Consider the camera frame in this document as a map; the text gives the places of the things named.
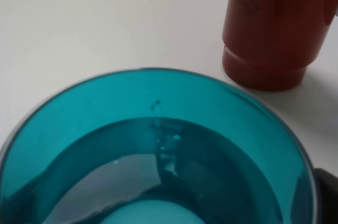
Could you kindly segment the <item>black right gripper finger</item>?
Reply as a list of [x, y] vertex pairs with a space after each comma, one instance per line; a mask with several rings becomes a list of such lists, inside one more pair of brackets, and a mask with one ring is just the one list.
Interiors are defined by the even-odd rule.
[[338, 224], [337, 176], [324, 169], [315, 169], [320, 195], [320, 218], [318, 223]]

